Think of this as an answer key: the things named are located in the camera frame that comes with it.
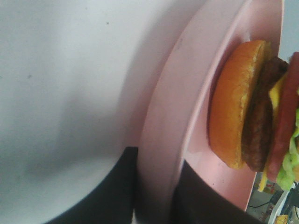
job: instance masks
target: yellow cheese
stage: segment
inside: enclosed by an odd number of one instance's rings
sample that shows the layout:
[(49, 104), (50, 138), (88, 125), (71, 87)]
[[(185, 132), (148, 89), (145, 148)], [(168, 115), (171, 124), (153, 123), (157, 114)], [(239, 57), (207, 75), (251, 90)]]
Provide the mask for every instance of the yellow cheese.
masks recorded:
[(282, 76), (280, 80), (278, 80), (272, 89), (269, 91), (269, 97), (273, 107), (273, 127), (276, 123), (277, 115), (278, 115), (278, 108), (279, 108), (279, 101), (281, 96), (281, 90), (283, 83), (285, 81), (286, 75)]
[[(281, 96), (281, 90), (283, 83), (285, 81), (286, 75), (282, 76), (272, 87), (272, 89), (269, 91), (269, 97), (272, 103), (273, 107), (273, 127), (275, 126), (277, 115), (278, 115), (278, 108), (279, 108), (279, 101), (280, 101), (280, 96)], [(267, 163), (265, 164), (265, 168), (263, 170), (262, 178), (259, 184), (258, 191), (262, 192), (266, 186), (267, 183), (267, 170), (268, 170), (268, 165)]]
[(258, 189), (257, 189), (259, 192), (263, 192), (264, 188), (266, 187), (267, 170), (268, 170), (268, 166), (265, 166), (265, 168), (263, 169), (263, 174), (262, 174), (260, 184), (259, 184)]

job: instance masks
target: pink plate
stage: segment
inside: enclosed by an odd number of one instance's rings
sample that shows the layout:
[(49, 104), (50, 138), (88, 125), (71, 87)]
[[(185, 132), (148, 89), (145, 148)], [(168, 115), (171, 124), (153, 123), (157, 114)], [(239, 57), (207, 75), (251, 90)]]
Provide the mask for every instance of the pink plate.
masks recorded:
[(265, 39), (278, 54), (282, 16), (282, 0), (210, 0), (189, 22), (148, 108), (137, 161), (137, 216), (167, 219), (184, 159), (211, 188), (246, 209), (256, 174), (228, 168), (209, 148), (210, 92), (241, 42)]

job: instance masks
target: cable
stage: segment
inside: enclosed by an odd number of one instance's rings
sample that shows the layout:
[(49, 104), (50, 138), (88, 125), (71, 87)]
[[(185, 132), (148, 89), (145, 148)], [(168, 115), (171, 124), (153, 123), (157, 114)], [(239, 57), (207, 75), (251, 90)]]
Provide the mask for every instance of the cable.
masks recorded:
[(251, 207), (251, 208), (256, 209), (256, 208), (262, 207), (262, 206), (265, 205), (265, 204), (269, 204), (270, 201), (268, 201), (268, 202), (266, 202), (266, 203), (264, 203), (264, 204), (260, 204), (259, 206), (251, 206), (251, 205), (248, 205), (248, 207)]
[(298, 216), (298, 212), (297, 212), (297, 207), (295, 207), (295, 212), (296, 212), (297, 219), (299, 220), (299, 216)]

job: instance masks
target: hamburger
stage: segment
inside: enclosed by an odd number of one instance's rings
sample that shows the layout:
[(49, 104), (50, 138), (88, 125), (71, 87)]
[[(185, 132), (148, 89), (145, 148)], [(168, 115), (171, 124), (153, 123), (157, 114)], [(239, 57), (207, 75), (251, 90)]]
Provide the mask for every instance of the hamburger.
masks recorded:
[(229, 167), (246, 163), (289, 190), (299, 181), (299, 52), (287, 63), (271, 43), (244, 42), (224, 64), (212, 95), (211, 150)]

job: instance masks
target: sesame-free bun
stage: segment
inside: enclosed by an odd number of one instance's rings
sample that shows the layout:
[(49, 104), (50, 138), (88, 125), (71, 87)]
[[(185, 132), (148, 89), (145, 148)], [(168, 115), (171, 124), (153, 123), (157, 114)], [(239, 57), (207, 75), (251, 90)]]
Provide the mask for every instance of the sesame-free bun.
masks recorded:
[(269, 42), (244, 42), (229, 56), (213, 94), (209, 140), (213, 152), (229, 167), (239, 169), (242, 129), (257, 78), (271, 58)]

